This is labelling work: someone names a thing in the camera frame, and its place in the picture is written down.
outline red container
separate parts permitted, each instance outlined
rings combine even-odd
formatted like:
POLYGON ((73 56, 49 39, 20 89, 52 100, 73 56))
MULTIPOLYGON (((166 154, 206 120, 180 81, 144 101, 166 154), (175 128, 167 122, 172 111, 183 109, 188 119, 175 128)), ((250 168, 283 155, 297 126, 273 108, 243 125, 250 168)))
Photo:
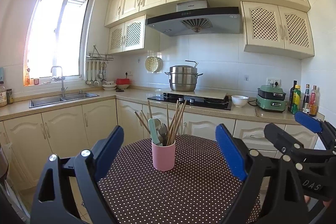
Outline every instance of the red container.
POLYGON ((118 78, 116 81, 117 85, 130 85, 131 81, 128 78, 118 78))

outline utensil rack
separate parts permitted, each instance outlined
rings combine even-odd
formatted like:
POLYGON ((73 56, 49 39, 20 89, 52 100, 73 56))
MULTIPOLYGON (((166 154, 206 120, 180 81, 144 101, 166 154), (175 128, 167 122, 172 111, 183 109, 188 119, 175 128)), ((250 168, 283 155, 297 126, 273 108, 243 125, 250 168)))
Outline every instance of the utensil rack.
POLYGON ((96 48, 96 45, 93 46, 93 52, 89 53, 86 56, 88 60, 99 60, 99 61, 113 61, 113 56, 111 54, 100 54, 96 48))

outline screw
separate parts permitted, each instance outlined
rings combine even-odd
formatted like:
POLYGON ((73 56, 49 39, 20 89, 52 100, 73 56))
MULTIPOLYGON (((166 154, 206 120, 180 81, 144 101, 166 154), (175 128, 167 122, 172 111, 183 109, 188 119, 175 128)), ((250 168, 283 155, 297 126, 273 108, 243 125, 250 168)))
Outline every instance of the screw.
POLYGON ((301 163, 298 162, 298 163, 295 165, 295 168, 296 168, 297 170, 302 170, 302 169, 303 169, 303 166, 302 166, 301 163))
POLYGON ((250 155, 253 156, 253 157, 256 157, 256 156, 259 155, 259 152, 255 149, 252 149, 252 150, 250 150, 250 155))
POLYGON ((282 156, 282 159, 284 160, 284 161, 290 161, 291 160, 291 157, 290 156, 288 156, 288 155, 283 155, 282 156))
POLYGON ((91 154, 90 150, 87 150, 87 149, 85 149, 85 150, 83 150, 83 151, 81 152, 81 155, 82 155, 83 157, 87 157, 87 156, 90 155, 90 154, 91 154))
POLYGON ((57 155, 56 154, 51 154, 50 156, 49 156, 49 160, 50 161, 54 161, 54 160, 56 160, 57 159, 57 155))

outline gas stove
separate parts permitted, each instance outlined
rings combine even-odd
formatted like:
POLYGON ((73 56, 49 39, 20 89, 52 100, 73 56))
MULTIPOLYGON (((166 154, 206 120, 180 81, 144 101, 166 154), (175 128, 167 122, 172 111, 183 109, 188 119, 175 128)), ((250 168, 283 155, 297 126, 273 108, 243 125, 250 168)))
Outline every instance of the gas stove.
POLYGON ((183 103, 185 100, 187 100, 187 105, 223 110, 231 110, 232 105, 232 102, 229 100, 228 96, 225 96, 224 99, 213 99, 206 97, 179 95, 173 93, 163 93, 157 96, 148 97, 147 99, 169 103, 176 103, 177 100, 179 100, 180 103, 183 103))

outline polka dot tablecloth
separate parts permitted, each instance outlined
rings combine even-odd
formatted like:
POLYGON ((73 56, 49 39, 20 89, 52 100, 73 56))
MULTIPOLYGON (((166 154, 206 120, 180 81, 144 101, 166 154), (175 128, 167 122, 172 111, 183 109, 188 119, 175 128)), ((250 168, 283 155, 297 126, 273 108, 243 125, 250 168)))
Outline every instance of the polka dot tablecloth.
MULTIPOLYGON (((215 141, 190 135, 177 137, 172 170, 154 169, 145 139, 121 148, 98 185, 119 222, 131 224, 217 223, 242 186, 215 141)), ((259 211, 258 199, 247 222, 259 211)))

